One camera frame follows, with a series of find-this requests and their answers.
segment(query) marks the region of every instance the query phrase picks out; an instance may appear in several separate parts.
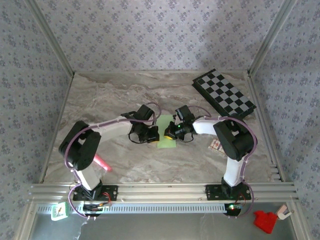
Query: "green tag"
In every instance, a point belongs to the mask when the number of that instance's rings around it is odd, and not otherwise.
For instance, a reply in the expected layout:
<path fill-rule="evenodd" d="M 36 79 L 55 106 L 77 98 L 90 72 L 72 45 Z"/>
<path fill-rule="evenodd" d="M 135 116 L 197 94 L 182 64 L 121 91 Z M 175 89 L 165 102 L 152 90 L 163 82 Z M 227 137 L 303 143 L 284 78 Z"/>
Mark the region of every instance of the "green tag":
<path fill-rule="evenodd" d="M 58 221 L 69 216 L 69 204 L 67 202 L 60 202 L 51 207 L 51 220 Z"/>

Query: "metal frame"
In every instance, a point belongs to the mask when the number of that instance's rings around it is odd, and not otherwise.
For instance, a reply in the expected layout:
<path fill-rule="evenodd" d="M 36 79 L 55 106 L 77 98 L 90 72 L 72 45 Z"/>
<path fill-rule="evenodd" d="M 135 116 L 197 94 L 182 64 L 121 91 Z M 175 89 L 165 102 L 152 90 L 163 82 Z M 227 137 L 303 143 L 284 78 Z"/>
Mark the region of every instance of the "metal frame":
<path fill-rule="evenodd" d="M 289 16 L 292 8 L 296 5 L 298 0 L 284 0 L 270 29 L 268 30 L 263 42 L 260 45 L 260 48 L 249 67 L 250 77 L 254 77 L 257 73 L 260 65 L 264 61 L 271 45 L 276 39 L 278 33 L 280 32 L 282 26 L 284 25 L 287 17 Z"/>
<path fill-rule="evenodd" d="M 54 132 L 53 132 L 53 135 L 52 135 L 52 139 L 51 139 L 51 142 L 50 142 L 50 145 L 49 145 L 49 150 L 46 153 L 46 156 L 45 156 L 45 159 L 44 159 L 44 163 L 43 163 L 42 170 L 41 170 L 40 177 L 39 177 L 39 181 L 38 181 L 41 184 L 45 180 L 46 172 L 47 172 L 47 169 L 48 169 L 48 163 L 49 163 L 49 160 L 50 160 L 51 153 L 52 153 L 52 151 L 54 149 L 54 145 L 55 145 L 56 137 L 57 137 L 57 134 L 58 134 L 60 122 L 61 122 L 62 116 L 64 114 L 65 106 L 66 106 L 66 103 L 67 103 L 67 99 L 68 99 L 68 96 L 69 96 L 69 92 L 70 92 L 71 84 L 72 84 L 73 80 L 74 80 L 74 77 L 72 76 L 72 78 L 69 81 L 68 88 L 66 90 L 64 98 L 63 98 L 62 106 L 61 106 L 61 109 L 60 109 L 60 112 L 59 112 L 59 116 L 58 116 L 57 122 L 56 122 L 55 127 L 54 127 Z"/>
<path fill-rule="evenodd" d="M 275 139 L 276 136 L 274 136 L 274 133 L 270 131 L 270 129 L 268 128 L 268 126 L 270 126 L 270 121 L 268 119 L 268 117 L 266 116 L 266 114 L 263 112 L 262 109 L 262 104 L 261 104 L 261 99 L 259 98 L 259 96 L 257 95 L 257 90 L 255 88 L 255 85 L 252 81 L 252 78 L 249 76 L 249 73 L 246 72 L 244 73 L 244 77 L 247 81 L 248 84 L 248 89 L 250 92 L 250 95 L 252 97 L 252 101 L 253 103 L 256 105 L 256 111 L 255 111 L 255 115 L 257 117 L 257 120 L 259 121 L 259 125 L 261 127 L 260 131 L 262 133 L 263 136 L 263 140 L 266 144 L 266 149 L 268 151 L 268 158 L 271 162 L 271 168 L 273 165 L 276 165 L 277 169 L 278 169 L 278 174 L 280 176 L 280 180 L 281 181 L 286 181 L 285 178 L 285 172 L 282 169 L 282 165 L 280 163 L 280 156 L 278 151 L 276 151 L 276 142 Z M 277 177 L 272 173 L 272 177 L 276 180 L 279 180 Z"/>
<path fill-rule="evenodd" d="M 207 206 L 204 212 L 210 213 L 210 206 L 221 203 L 231 203 L 229 200 L 208 201 L 205 185 L 212 183 L 117 183 L 118 197 L 112 206 Z M 290 217 L 295 234 L 299 240 L 311 240 L 301 205 L 299 204 L 296 188 L 292 182 L 252 182 L 254 201 L 258 203 L 286 203 L 292 211 Z M 34 184 L 27 195 L 27 204 L 21 215 L 20 226 L 17 229 L 17 240 L 27 240 L 32 231 L 33 222 L 39 206 L 50 206 L 67 201 L 68 192 L 74 183 Z"/>
<path fill-rule="evenodd" d="M 34 20 L 39 25 L 44 37 L 46 38 L 47 42 L 51 46 L 53 52 L 55 53 L 57 59 L 61 63 L 63 69 L 65 72 L 69 75 L 69 77 L 74 76 L 74 71 L 71 68 L 71 65 L 64 54 L 64 51 L 62 50 L 61 46 L 59 45 L 54 33 L 52 32 L 51 28 L 49 27 L 49 24 L 46 21 L 45 16 L 41 12 L 40 7 L 36 3 L 35 0 L 24 0 L 25 4 L 29 8 L 31 14 L 34 17 Z"/>

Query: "red wire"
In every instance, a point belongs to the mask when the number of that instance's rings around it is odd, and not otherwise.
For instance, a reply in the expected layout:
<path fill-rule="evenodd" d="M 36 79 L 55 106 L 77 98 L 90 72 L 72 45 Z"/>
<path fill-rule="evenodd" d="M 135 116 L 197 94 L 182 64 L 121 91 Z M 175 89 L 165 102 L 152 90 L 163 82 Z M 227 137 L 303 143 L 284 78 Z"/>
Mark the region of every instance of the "red wire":
<path fill-rule="evenodd" d="M 243 197 L 243 199 L 244 199 L 244 205 L 246 205 L 246 201 L 247 201 L 247 200 L 246 200 L 245 196 L 244 196 L 242 193 L 240 193 L 240 195 L 241 195 L 241 196 Z"/>
<path fill-rule="evenodd" d="M 102 194 L 108 197 L 108 204 L 110 204 L 110 206 L 111 206 L 111 197 L 110 197 L 109 193 L 107 193 L 107 192 L 105 191 L 105 192 L 103 192 Z"/>

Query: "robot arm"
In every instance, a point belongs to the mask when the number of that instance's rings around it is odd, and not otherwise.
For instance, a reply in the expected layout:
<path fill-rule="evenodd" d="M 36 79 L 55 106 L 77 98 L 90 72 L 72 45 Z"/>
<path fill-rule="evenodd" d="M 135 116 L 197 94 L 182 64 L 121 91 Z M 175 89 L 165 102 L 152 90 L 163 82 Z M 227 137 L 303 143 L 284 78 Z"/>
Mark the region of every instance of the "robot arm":
<path fill-rule="evenodd" d="M 113 120 L 100 123 L 104 127 L 95 128 L 94 131 L 92 129 L 84 131 L 72 142 L 67 153 L 67 162 L 80 180 L 81 187 L 88 198 L 95 199 L 101 193 L 102 182 L 93 169 L 94 156 L 99 143 L 132 133 L 137 134 L 139 143 L 159 141 L 157 126 L 149 126 L 143 122 L 135 121 L 147 121 L 152 115 L 154 115 L 154 111 L 146 105 L 142 105 L 137 112 L 124 113 Z M 74 136 L 89 126 L 83 121 L 77 121 L 61 143 L 59 147 L 60 154 L 64 156 L 67 146 Z"/>
<path fill-rule="evenodd" d="M 245 152 L 245 155 L 239 156 L 239 154 L 237 153 L 238 151 L 237 148 L 232 147 L 233 140 L 236 140 L 237 137 L 230 132 L 230 130 L 226 127 L 225 123 L 223 123 L 223 121 L 206 120 L 205 117 L 201 117 L 196 121 L 194 121 L 192 126 L 196 134 L 210 134 L 218 137 L 224 151 L 227 154 L 226 170 L 223 175 L 223 180 L 231 188 L 240 184 L 241 168 L 244 164 L 245 156 L 247 155 L 248 151 L 251 150 L 253 147 L 253 140 L 250 140 L 250 138 L 248 137 L 248 140 L 247 140 L 248 149 L 241 149 L 242 152 Z"/>
<path fill-rule="evenodd" d="M 251 152 L 254 146 L 253 136 L 248 129 L 236 121 L 224 118 L 195 118 L 186 105 L 178 108 L 176 115 L 181 123 L 170 122 L 164 132 L 165 136 L 180 140 L 183 140 L 188 133 L 217 136 L 227 155 L 226 171 L 221 181 L 222 191 L 228 197 L 237 195 L 243 185 L 241 171 L 245 156 Z M 231 117 L 243 122 L 237 115 Z"/>

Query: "patterned wallpaper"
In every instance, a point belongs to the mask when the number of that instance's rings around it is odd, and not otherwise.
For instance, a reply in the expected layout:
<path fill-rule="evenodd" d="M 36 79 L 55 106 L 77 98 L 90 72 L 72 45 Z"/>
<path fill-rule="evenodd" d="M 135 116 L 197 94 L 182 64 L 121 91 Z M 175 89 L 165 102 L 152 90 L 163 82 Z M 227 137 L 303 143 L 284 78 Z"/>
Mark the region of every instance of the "patterned wallpaper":
<path fill-rule="evenodd" d="M 301 0 L 254 77 L 282 166 L 320 239 L 320 2 Z"/>
<path fill-rule="evenodd" d="M 37 0 L 74 71 L 248 69 L 283 0 Z"/>
<path fill-rule="evenodd" d="M 0 239 L 37 183 L 69 78 L 23 1 L 0 3 Z"/>

